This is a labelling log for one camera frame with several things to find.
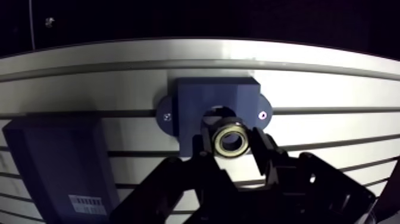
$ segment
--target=bearing inner ring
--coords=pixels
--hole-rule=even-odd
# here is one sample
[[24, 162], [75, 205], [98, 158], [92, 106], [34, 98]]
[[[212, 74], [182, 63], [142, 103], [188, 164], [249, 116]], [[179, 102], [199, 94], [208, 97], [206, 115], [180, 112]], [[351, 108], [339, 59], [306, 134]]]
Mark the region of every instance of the bearing inner ring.
[[[223, 139], [229, 135], [237, 135], [238, 139], [232, 143], [224, 143]], [[246, 130], [241, 125], [225, 125], [219, 128], [212, 138], [214, 140], [214, 148], [216, 152], [223, 157], [238, 157], [246, 153], [249, 148], [249, 139]]]

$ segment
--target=white wall panel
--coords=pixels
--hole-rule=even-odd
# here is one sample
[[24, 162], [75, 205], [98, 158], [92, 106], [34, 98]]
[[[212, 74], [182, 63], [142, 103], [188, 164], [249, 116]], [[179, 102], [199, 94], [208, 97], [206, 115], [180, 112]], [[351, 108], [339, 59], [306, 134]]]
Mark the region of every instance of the white wall panel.
[[189, 214], [172, 214], [167, 218], [165, 224], [181, 224], [190, 217]]
[[5, 198], [2, 196], [0, 196], [0, 210], [22, 214], [24, 216], [34, 217], [37, 219], [42, 218], [35, 204], [27, 201]]
[[110, 151], [178, 151], [175, 137], [164, 133], [155, 118], [103, 119]]
[[388, 182], [385, 181], [385, 182], [382, 182], [382, 183], [377, 183], [377, 184], [371, 185], [371, 186], [369, 186], [369, 187], [367, 187], [367, 188], [368, 188], [370, 191], [372, 191], [372, 193], [374, 193], [375, 196], [379, 197], [380, 194], [383, 192], [383, 190], [384, 190], [384, 188], [385, 188], [385, 186], [386, 186], [387, 183], [388, 183]]
[[367, 184], [373, 181], [379, 181], [389, 178], [396, 166], [397, 161], [392, 161], [376, 166], [370, 166], [363, 169], [351, 170], [345, 172], [347, 176], [354, 179], [360, 184]]
[[0, 211], [0, 222], [3, 224], [45, 224], [45, 222], [38, 222], [30, 219], [25, 219], [11, 214], [6, 214]]
[[300, 145], [399, 134], [399, 120], [400, 113], [281, 115], [264, 132], [280, 146]]
[[399, 107], [400, 82], [366, 77], [255, 70], [273, 107]]
[[289, 151], [289, 155], [299, 157], [302, 152], [313, 153], [334, 167], [344, 168], [399, 156], [400, 139], [314, 150]]
[[21, 198], [30, 198], [28, 190], [21, 179], [0, 176], [0, 193]]
[[164, 70], [113, 71], [0, 83], [0, 113], [146, 110], [166, 95]]
[[[275, 115], [264, 129], [279, 146], [371, 138], [400, 133], [400, 113]], [[103, 119], [112, 151], [178, 151], [154, 118]]]
[[19, 174], [10, 152], [0, 151], [0, 173]]
[[260, 41], [175, 39], [52, 49], [0, 60], [0, 74], [79, 64], [151, 60], [251, 60], [338, 66], [400, 74], [399, 62], [337, 49]]
[[276, 108], [400, 107], [400, 82], [392, 80], [272, 70], [135, 70], [0, 83], [0, 114], [153, 109], [167, 94], [167, 72], [169, 79], [254, 75]]
[[[0, 130], [6, 125], [8, 124], [8, 122], [10, 122], [9, 120], [0, 120]], [[7, 143], [5, 142], [5, 138], [3, 135], [3, 131], [1, 131], [0, 133], [0, 147], [1, 146], [7, 146]]]

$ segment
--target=bolt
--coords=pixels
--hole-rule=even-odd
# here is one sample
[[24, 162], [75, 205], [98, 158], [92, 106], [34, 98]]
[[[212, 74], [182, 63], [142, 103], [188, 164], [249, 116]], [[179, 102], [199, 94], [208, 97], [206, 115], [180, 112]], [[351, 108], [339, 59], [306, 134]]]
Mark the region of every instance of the bolt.
[[164, 121], [170, 122], [172, 119], [172, 115], [170, 113], [164, 114]]
[[267, 118], [267, 113], [265, 111], [262, 111], [258, 114], [258, 118], [260, 120], [265, 120]]

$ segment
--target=slatwall panel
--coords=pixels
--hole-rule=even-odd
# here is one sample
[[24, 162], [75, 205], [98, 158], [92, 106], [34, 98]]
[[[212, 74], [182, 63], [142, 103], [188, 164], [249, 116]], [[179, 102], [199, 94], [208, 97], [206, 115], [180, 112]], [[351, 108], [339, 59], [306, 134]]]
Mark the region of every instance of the slatwall panel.
[[[193, 43], [197, 46], [206, 43], [207, 47], [194, 49]], [[237, 64], [261, 60], [264, 61], [261, 66], [275, 62], [280, 69], [177, 69], [176, 66], [99, 72], [83, 69], [83, 73], [68, 76], [0, 82], [0, 127], [13, 117], [30, 113], [46, 117], [57, 114], [54, 112], [73, 116], [71, 112], [75, 111], [100, 111], [98, 115], [104, 117], [102, 122], [114, 180], [123, 200], [165, 156], [179, 150], [177, 140], [162, 132], [152, 117], [158, 101], [167, 94], [175, 78], [252, 76], [260, 82], [262, 94], [274, 107], [273, 119], [264, 131], [291, 156], [297, 157], [303, 151], [314, 153], [377, 196], [382, 193], [400, 155], [400, 126], [396, 125], [400, 120], [397, 99], [400, 82], [360, 77], [359, 74], [369, 72], [367, 76], [371, 76], [370, 72], [375, 71], [377, 76], [388, 77], [390, 74], [393, 79], [400, 74], [397, 62], [282, 43], [215, 43], [218, 44], [210, 41], [141, 41], [38, 52], [0, 60], [0, 80], [15, 72], [34, 70], [33, 73], [39, 74], [47, 73], [48, 69], [60, 72], [62, 69], [57, 69], [62, 66], [132, 62], [134, 67], [141, 61], [188, 59], [241, 60]], [[190, 54], [183, 49], [190, 49]], [[285, 64], [286, 61], [297, 65]], [[301, 69], [296, 66], [300, 63], [335, 66], [333, 69], [338, 71], [336, 74], [298, 71]], [[285, 66], [292, 71], [282, 70]], [[235, 160], [217, 158], [217, 162], [242, 187], [257, 186], [254, 183], [260, 183], [263, 178], [258, 174], [252, 155]], [[197, 207], [194, 192], [185, 192], [167, 223], [182, 223], [189, 217], [183, 213], [190, 213]], [[2, 135], [0, 223], [44, 223]]]
[[399, 106], [400, 82], [391, 80], [294, 71], [143, 70], [0, 83], [0, 114], [148, 110], [167, 93], [168, 80], [191, 76], [253, 76], [276, 108]]

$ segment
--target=horizontal groove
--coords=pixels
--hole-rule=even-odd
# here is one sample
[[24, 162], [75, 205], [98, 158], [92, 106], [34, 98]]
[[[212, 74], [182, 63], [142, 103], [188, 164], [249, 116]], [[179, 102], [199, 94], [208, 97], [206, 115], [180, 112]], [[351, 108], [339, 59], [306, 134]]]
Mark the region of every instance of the horizontal groove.
[[59, 111], [0, 114], [0, 120], [10, 120], [20, 117], [69, 118], [69, 117], [99, 117], [99, 118], [129, 118], [155, 117], [156, 110], [98, 110], [98, 111]]
[[19, 200], [19, 201], [26, 201], [26, 202], [33, 203], [32, 199], [13, 196], [13, 195], [8, 195], [8, 194], [3, 194], [3, 193], [0, 193], [0, 197], [11, 198], [11, 199]]
[[378, 79], [400, 80], [400, 76], [393, 73], [382, 73], [363, 69], [352, 69], [336, 66], [321, 66], [315, 64], [301, 64], [256, 60], [156, 60], [132, 61], [118, 63], [83, 64], [64, 66], [16, 73], [2, 74], [0, 82], [35, 79], [40, 77], [65, 76], [69, 74], [99, 73], [105, 71], [128, 70], [157, 70], [157, 69], [246, 69], [246, 70], [278, 70], [278, 71], [305, 71], [314, 73], [341, 74], [348, 76], [372, 77]]
[[[56, 111], [31, 113], [0, 113], [0, 120], [19, 117], [155, 117], [156, 110], [95, 110], [95, 111]], [[348, 114], [348, 113], [390, 113], [400, 112], [400, 107], [316, 107], [316, 108], [274, 108], [274, 115], [296, 114]]]
[[[322, 143], [313, 143], [313, 144], [304, 144], [304, 145], [290, 145], [290, 146], [281, 146], [286, 151], [303, 151], [303, 150], [316, 150], [322, 148], [333, 148], [333, 147], [341, 147], [348, 145], [358, 145], [358, 144], [366, 144], [371, 142], [379, 142], [386, 141], [391, 139], [400, 138], [400, 134], [396, 135], [385, 135], [378, 136], [372, 138], [361, 138], [361, 139], [352, 139], [352, 140], [344, 140], [344, 141], [335, 141], [335, 142], [322, 142]], [[109, 157], [169, 157], [169, 156], [179, 156], [179, 151], [109, 151]]]
[[0, 151], [2, 152], [9, 152], [10, 149], [7, 146], [0, 146]]
[[3, 177], [5, 177], [5, 178], [22, 179], [22, 176], [21, 176], [21, 175], [12, 174], [12, 173], [0, 173], [0, 176], [3, 176]]
[[384, 178], [382, 180], [378, 180], [378, 181], [374, 181], [374, 182], [371, 182], [371, 183], [364, 184], [363, 186], [364, 187], [372, 186], [372, 185], [375, 185], [375, 184], [378, 184], [378, 183], [382, 183], [382, 182], [388, 181], [389, 179], [390, 178]]
[[273, 115], [296, 114], [351, 114], [351, 113], [390, 113], [400, 112], [400, 107], [278, 107]]
[[385, 136], [378, 136], [372, 138], [360, 138], [360, 139], [351, 139], [351, 140], [344, 140], [344, 141], [335, 141], [335, 142], [321, 142], [321, 143], [312, 143], [312, 144], [304, 144], [304, 145], [290, 145], [290, 146], [281, 146], [286, 151], [303, 151], [303, 150], [314, 150], [320, 148], [332, 148], [332, 147], [341, 147], [347, 145], [358, 145], [358, 144], [365, 144], [371, 142], [379, 142], [385, 140], [391, 140], [400, 138], [400, 134], [395, 135], [385, 135]]
[[364, 164], [360, 164], [360, 165], [356, 165], [356, 166], [351, 166], [351, 167], [346, 167], [346, 168], [342, 168], [339, 169], [342, 172], [347, 172], [347, 171], [351, 171], [351, 170], [358, 170], [358, 169], [362, 169], [362, 168], [367, 168], [370, 166], [376, 166], [376, 165], [380, 165], [383, 163], [389, 163], [391, 161], [398, 161], [400, 157], [393, 157], [393, 158], [387, 158], [385, 160], [379, 160], [379, 161], [375, 161], [372, 163], [364, 163]]
[[30, 216], [24, 216], [22, 214], [17, 214], [17, 213], [13, 213], [13, 212], [9, 212], [9, 211], [4, 211], [4, 210], [0, 210], [0, 212], [1, 213], [5, 213], [5, 214], [10, 214], [12, 216], [24, 218], [24, 219], [29, 219], [29, 220], [45, 223], [45, 221], [43, 219], [37, 219], [37, 218], [34, 218], [34, 217], [30, 217]]

